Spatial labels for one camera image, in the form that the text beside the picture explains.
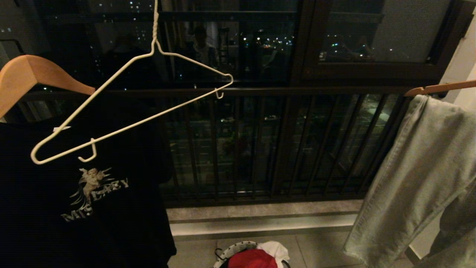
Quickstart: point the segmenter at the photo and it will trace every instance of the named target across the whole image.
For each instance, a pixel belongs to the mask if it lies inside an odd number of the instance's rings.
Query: floor tile
[[[216,240],[175,242],[177,255],[170,258],[169,268],[209,268],[215,264]]]
[[[407,259],[407,258],[402,258],[398,259],[393,263],[395,268],[412,268],[413,263]]]
[[[342,252],[348,232],[320,232],[297,235],[307,268],[328,268],[361,264]]]
[[[227,249],[229,246],[241,242],[241,241],[253,241],[257,243],[264,243],[268,241],[276,241],[288,249],[289,253],[289,265],[291,268],[308,268],[304,262],[304,259],[301,255],[298,242],[295,236],[273,236],[273,237],[244,237],[244,238],[233,238],[233,239],[220,239],[217,241],[218,248],[223,250]]]
[[[366,267],[363,264],[357,264],[357,265],[335,266],[330,268],[366,268]]]

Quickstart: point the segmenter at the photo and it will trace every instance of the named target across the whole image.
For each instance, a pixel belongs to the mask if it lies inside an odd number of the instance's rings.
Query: dark glass pane
[[[48,101],[18,102],[5,115],[8,123],[24,124],[71,114],[82,101],[55,99]]]
[[[298,160],[299,148],[302,147],[302,152],[301,152],[302,154],[305,155],[306,153],[308,153],[308,148],[306,144],[301,144],[301,139],[302,139],[302,135],[304,134],[305,121],[306,121],[307,113],[309,110],[309,105],[311,103],[311,98],[312,97],[309,97],[309,96],[302,96],[300,101],[300,106],[297,107],[299,109],[299,112],[296,119],[294,134],[291,137],[292,143],[291,143],[291,146],[289,147],[290,148],[290,151],[288,153],[289,160],[288,160],[287,174],[285,176],[284,184],[283,184],[284,188],[289,187],[294,169],[296,165],[298,165],[297,160]]]
[[[425,62],[451,0],[332,0],[320,60]]]
[[[265,97],[263,100],[265,109],[259,144],[260,97],[239,98],[239,106],[236,106],[237,97],[225,96],[219,101],[213,101],[217,133],[219,197],[233,195],[235,179],[237,180],[238,195],[250,196],[253,189],[252,172],[254,169],[256,170],[255,190],[257,195],[266,195],[270,190],[283,99]],[[167,99],[166,106],[176,105],[179,101],[184,100]],[[189,108],[189,125],[192,131],[193,154],[191,154],[189,146],[185,108],[164,115],[180,191],[184,198],[194,198],[196,194],[192,166],[192,160],[194,160],[199,196],[213,198],[215,175],[209,100],[205,98],[187,107]],[[239,118],[235,116],[235,109],[239,109]],[[174,199],[173,181],[163,185],[162,188],[165,189],[166,198]]]
[[[2,10],[9,23],[0,35],[97,88],[132,57],[151,51],[153,6],[153,0],[32,0],[21,12],[14,4]],[[158,39],[164,51],[231,73],[237,83],[270,86],[288,80],[297,9],[298,0],[162,0]],[[1,43],[2,63],[19,54],[15,43]],[[108,89],[219,87],[227,81],[156,49]]]
[[[344,140],[345,132],[349,126],[350,119],[353,115],[357,104],[359,95],[341,95],[339,102],[334,110],[333,119],[329,123],[329,118],[337,95],[317,95],[316,103],[312,109],[312,118],[310,121],[310,129],[307,136],[306,144],[301,144],[301,162],[298,176],[293,187],[293,194],[304,194],[308,186],[309,180],[312,178],[311,193],[323,193],[326,183],[331,178],[331,183],[328,186],[328,192],[335,193],[342,190],[344,182],[349,176],[350,168],[363,142],[364,135],[368,130],[370,122],[376,112],[378,104],[382,95],[371,94],[363,96],[363,103],[357,111],[355,122],[350,130],[348,139]],[[368,169],[371,159],[374,156],[379,146],[379,141],[382,138],[382,131],[387,124],[389,115],[397,101],[397,95],[388,97],[382,113],[380,113],[376,126],[372,130],[367,145],[362,148],[362,155],[358,163],[353,168],[350,181],[346,186],[347,191],[351,187],[359,186],[364,172]],[[303,113],[307,110],[309,102],[303,102]],[[299,140],[302,135],[303,120],[298,119],[296,122],[296,133]],[[329,127],[328,137],[323,144],[323,139],[327,128]],[[290,156],[289,166],[294,167],[297,155],[297,146]],[[321,146],[324,147],[323,154],[319,155]],[[337,153],[342,146],[342,154],[336,159]],[[313,170],[317,168],[315,177],[312,177]],[[283,184],[283,190],[287,191],[289,187],[289,180]]]

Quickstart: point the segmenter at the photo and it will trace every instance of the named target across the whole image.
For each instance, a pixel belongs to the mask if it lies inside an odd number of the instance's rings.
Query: hanger hook
[[[79,159],[81,162],[84,162],[84,163],[85,163],[85,162],[89,162],[89,161],[93,160],[94,158],[96,158],[96,156],[98,156],[98,153],[96,152],[96,143],[92,143],[91,146],[92,146],[92,156],[91,156],[90,158],[88,158],[88,159],[84,159],[84,158],[82,158],[81,156],[79,156],[78,159]]]
[[[225,93],[221,93],[220,96],[218,96],[218,91],[215,91],[215,95],[217,96],[217,99],[222,99],[223,98],[223,95],[225,95]]]

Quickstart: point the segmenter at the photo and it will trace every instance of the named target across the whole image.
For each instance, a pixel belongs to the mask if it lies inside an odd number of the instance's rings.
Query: clothes
[[[416,96],[365,198],[344,252],[371,268],[390,267],[446,208],[431,256],[427,264],[423,261],[417,267],[476,267],[475,244],[468,242],[476,227],[475,149],[476,114]],[[456,249],[458,259],[434,261]]]
[[[276,241],[268,241],[266,243],[258,244],[257,249],[262,249],[266,253],[270,254],[276,260],[278,268],[283,268],[282,261],[289,261],[288,249],[285,248],[281,243]]]
[[[58,154],[146,118],[146,107],[99,95],[38,152]],[[159,183],[171,178],[157,122],[52,162],[34,145],[64,118],[0,124],[0,267],[167,267],[176,249]]]
[[[193,48],[195,49],[198,62],[208,66],[215,66],[218,62],[218,51],[213,45],[206,43],[205,46],[201,48],[198,47],[197,43],[194,43]]]
[[[213,265],[213,268],[228,267],[229,259],[231,259],[231,257],[233,257],[235,254],[248,249],[256,249],[257,246],[258,244],[253,241],[243,241],[231,245],[227,249],[223,250],[223,252],[217,258],[217,261]]]
[[[228,268],[277,268],[275,259],[262,249],[249,249],[231,257]]]

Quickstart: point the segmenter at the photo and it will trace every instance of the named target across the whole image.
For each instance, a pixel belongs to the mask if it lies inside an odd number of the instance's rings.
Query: light green jeans
[[[476,113],[416,96],[365,198],[344,253],[389,268],[442,211],[418,268],[476,268]]]

